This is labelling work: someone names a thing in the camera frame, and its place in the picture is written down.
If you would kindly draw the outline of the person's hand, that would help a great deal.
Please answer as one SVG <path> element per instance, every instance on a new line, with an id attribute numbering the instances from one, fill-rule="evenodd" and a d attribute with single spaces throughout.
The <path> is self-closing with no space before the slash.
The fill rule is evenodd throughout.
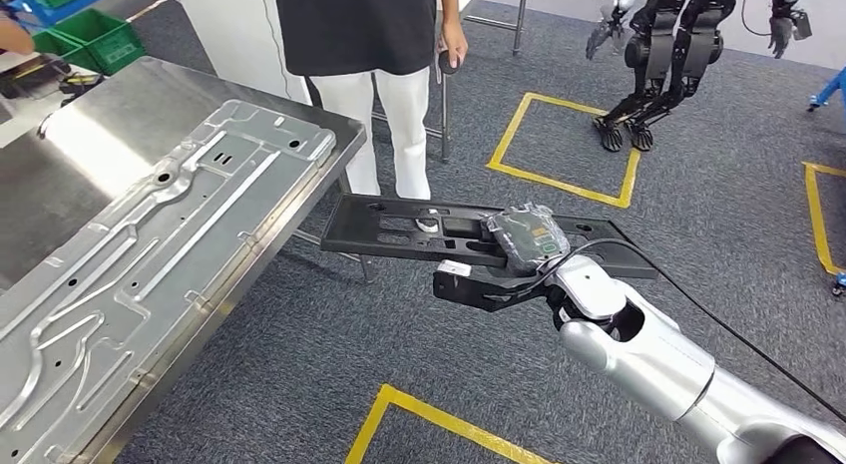
<path id="1" fill-rule="evenodd" d="M 468 42 L 462 24 L 458 19 L 445 20 L 441 26 L 438 43 L 439 57 L 443 58 L 442 67 L 446 71 L 457 71 L 464 63 L 468 52 Z"/>

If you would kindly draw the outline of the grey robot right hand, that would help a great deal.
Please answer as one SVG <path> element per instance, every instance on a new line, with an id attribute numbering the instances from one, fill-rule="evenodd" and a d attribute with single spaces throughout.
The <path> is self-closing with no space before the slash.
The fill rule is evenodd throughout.
<path id="1" fill-rule="evenodd" d="M 506 270 L 516 276 L 534 275 L 551 258 L 571 251 L 570 242 L 551 209 L 525 203 L 487 215 L 481 223 L 506 255 Z"/>

